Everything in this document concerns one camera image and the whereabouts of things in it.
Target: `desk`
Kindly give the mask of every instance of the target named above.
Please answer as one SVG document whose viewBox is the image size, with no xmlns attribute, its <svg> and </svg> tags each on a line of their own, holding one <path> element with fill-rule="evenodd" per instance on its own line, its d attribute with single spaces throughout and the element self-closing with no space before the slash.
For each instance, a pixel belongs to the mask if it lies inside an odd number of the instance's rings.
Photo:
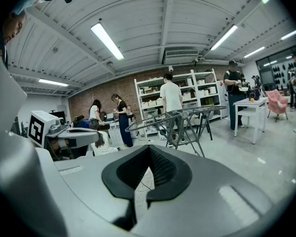
<svg viewBox="0 0 296 237">
<path fill-rule="evenodd" d="M 258 129 L 259 129 L 259 117 L 260 112 L 264 112 L 264 121 L 263 121 L 263 132 L 265 131 L 265 122 L 266 122 L 266 116 L 267 116 L 267 97 L 261 97 L 259 100 L 250 102 L 248 98 L 240 100 L 238 102 L 234 103 L 236 108 L 236 126 L 235 126 L 235 137 L 237 137 L 238 133 L 238 115 L 247 116 L 248 117 L 248 123 L 247 128 L 249 127 L 249 120 L 251 116 L 255 116 L 256 118 L 256 127 L 255 127 L 255 133 L 253 136 L 253 142 L 252 144 L 255 144 L 257 141 L 257 135 L 258 135 Z M 247 107 L 246 109 L 242 111 L 238 111 L 238 107 Z"/>
</svg>

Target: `gray floor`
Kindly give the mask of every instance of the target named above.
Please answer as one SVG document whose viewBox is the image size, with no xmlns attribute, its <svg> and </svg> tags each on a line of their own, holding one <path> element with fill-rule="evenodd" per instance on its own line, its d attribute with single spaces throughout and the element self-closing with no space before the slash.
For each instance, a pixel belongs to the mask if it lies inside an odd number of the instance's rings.
<svg viewBox="0 0 296 237">
<path fill-rule="evenodd" d="M 206 130 L 201 137 L 201 146 L 207 158 L 216 160 L 260 187 L 277 203 L 296 188 L 296 112 L 287 112 L 288 120 L 276 115 L 266 120 L 266 131 L 258 132 L 258 140 L 252 144 L 254 124 L 239 128 L 234 137 L 228 120 L 212 121 L 210 126 L 213 141 Z M 151 144 L 165 146 L 157 136 L 149 136 Z M 147 144 L 147 140 L 134 140 L 134 145 Z M 194 154 L 191 145 L 179 146 L 178 150 Z"/>
</svg>

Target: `dark pants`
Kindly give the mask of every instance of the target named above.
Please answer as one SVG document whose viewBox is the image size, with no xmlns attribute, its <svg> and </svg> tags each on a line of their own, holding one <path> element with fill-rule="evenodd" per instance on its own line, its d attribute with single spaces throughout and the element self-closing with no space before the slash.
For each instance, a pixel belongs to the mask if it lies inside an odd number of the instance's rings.
<svg viewBox="0 0 296 237">
<path fill-rule="evenodd" d="M 291 84 L 290 84 L 290 94 L 291 94 L 291 108 L 293 108 L 293 105 L 294 105 L 296 109 L 296 93 L 294 92 L 293 86 Z"/>
<path fill-rule="evenodd" d="M 172 112 L 168 112 L 168 114 L 171 115 L 171 116 L 176 116 L 176 115 L 178 115 L 177 113 L 172 113 Z M 171 122 L 167 122 L 167 130 L 170 131 L 170 129 L 173 129 L 174 124 L 176 124 L 177 127 L 178 127 L 177 132 L 178 132 L 178 134 L 179 134 L 179 133 L 180 133 L 180 128 L 181 128 L 181 123 L 182 123 L 182 122 L 183 122 L 183 120 L 182 120 L 181 116 L 175 118 L 175 120 L 172 120 L 172 123 L 171 123 Z M 183 131 L 182 131 L 182 133 L 181 133 L 181 137 L 180 137 L 180 139 L 184 139 L 184 133 L 183 133 Z"/>
<path fill-rule="evenodd" d="M 241 94 L 241 95 L 231 95 L 231 94 L 229 94 L 228 95 L 228 99 L 229 99 L 230 128 L 232 130 L 234 130 L 236 128 L 235 127 L 235 122 L 236 122 L 236 108 L 235 108 L 235 106 L 233 104 L 235 102 L 238 102 L 240 100 L 243 100 L 244 99 L 244 95 L 243 94 Z M 241 111 L 243 109 L 244 109 L 243 107 L 238 107 L 238 111 Z M 238 116 L 238 125 L 242 125 L 241 117 L 242 116 Z"/>
<path fill-rule="evenodd" d="M 127 147 L 132 147 L 133 141 L 132 141 L 130 132 L 125 132 L 125 129 L 129 127 L 127 114 L 120 114 L 118 117 L 118 122 L 119 122 L 120 135 L 122 136 L 122 140 L 124 144 Z"/>
</svg>

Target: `woman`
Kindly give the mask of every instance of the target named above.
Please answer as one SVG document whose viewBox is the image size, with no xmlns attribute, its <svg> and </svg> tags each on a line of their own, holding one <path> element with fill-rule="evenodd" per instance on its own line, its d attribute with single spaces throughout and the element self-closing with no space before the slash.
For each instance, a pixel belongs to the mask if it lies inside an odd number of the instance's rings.
<svg viewBox="0 0 296 237">
<path fill-rule="evenodd" d="M 98 130 L 99 140 L 91 144 L 94 156 L 105 155 L 120 151 L 120 148 L 110 147 L 109 136 L 106 132 L 99 131 L 99 124 L 95 126 L 95 130 Z"/>
<path fill-rule="evenodd" d="M 102 120 L 100 118 L 100 111 L 101 111 L 101 103 L 98 99 L 93 101 L 93 104 L 91 105 L 89 109 L 90 113 L 90 124 L 89 128 L 98 130 L 100 126 L 98 126 L 99 123 L 102 123 Z"/>
<path fill-rule="evenodd" d="M 129 126 L 128 124 L 128 116 L 126 114 L 126 103 L 120 98 L 119 95 L 113 94 L 111 99 L 117 103 L 117 110 L 114 109 L 114 113 L 119 114 L 119 129 L 120 129 L 120 134 L 122 136 L 122 140 L 124 142 L 124 145 L 126 147 L 132 147 L 133 146 L 133 141 L 130 136 L 129 132 L 125 132 L 125 129 Z"/>
</svg>

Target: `metal stand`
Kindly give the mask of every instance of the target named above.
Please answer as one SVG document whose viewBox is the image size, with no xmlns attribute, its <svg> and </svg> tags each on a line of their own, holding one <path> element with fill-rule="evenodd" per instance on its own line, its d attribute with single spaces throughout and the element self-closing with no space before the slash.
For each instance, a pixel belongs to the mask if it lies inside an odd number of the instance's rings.
<svg viewBox="0 0 296 237">
<path fill-rule="evenodd" d="M 169 113 L 160 114 L 160 115 L 154 116 L 152 118 L 148 118 L 148 119 L 145 119 L 142 121 L 135 122 L 132 125 L 130 125 L 128 128 L 126 128 L 125 131 L 131 132 L 131 131 L 143 129 L 145 127 L 154 126 L 163 136 L 165 136 L 167 138 L 166 147 L 168 146 L 169 142 L 172 143 L 173 145 L 175 145 L 175 149 L 178 149 L 178 146 L 181 146 L 181 145 L 191 144 L 194 149 L 194 152 L 197 155 L 201 156 L 196 151 L 196 149 L 193 145 L 193 142 L 196 142 L 200 151 L 201 151 L 202 156 L 205 157 L 203 149 L 199 143 L 199 139 L 204 131 L 204 128 L 207 126 L 205 125 L 203 127 L 200 127 L 199 133 L 197 135 L 192 127 L 191 118 L 194 114 L 199 115 L 199 114 L 203 113 L 204 116 L 206 117 L 205 124 L 207 124 L 210 112 L 222 110 L 225 108 L 226 108 L 225 106 L 213 105 L 213 106 L 195 107 L 195 108 L 187 108 L 187 109 L 183 109 L 183 110 L 171 111 Z M 173 139 L 173 136 L 172 136 L 172 135 L 176 134 L 175 132 L 173 132 L 173 122 L 175 122 L 175 120 L 177 118 L 181 118 L 182 122 L 181 122 L 181 127 L 178 127 L 178 134 L 179 134 L 178 140 L 177 140 L 177 142 L 175 142 L 175 139 Z M 184 127 L 184 120 L 187 121 L 186 127 Z M 170 123 L 169 129 L 164 127 L 164 125 L 163 125 L 164 122 Z M 187 132 L 188 128 L 191 129 L 192 134 L 189 134 Z M 186 134 L 186 136 L 188 138 L 188 142 L 180 143 L 180 138 L 181 138 L 182 134 L 184 134 L 184 133 Z"/>
</svg>

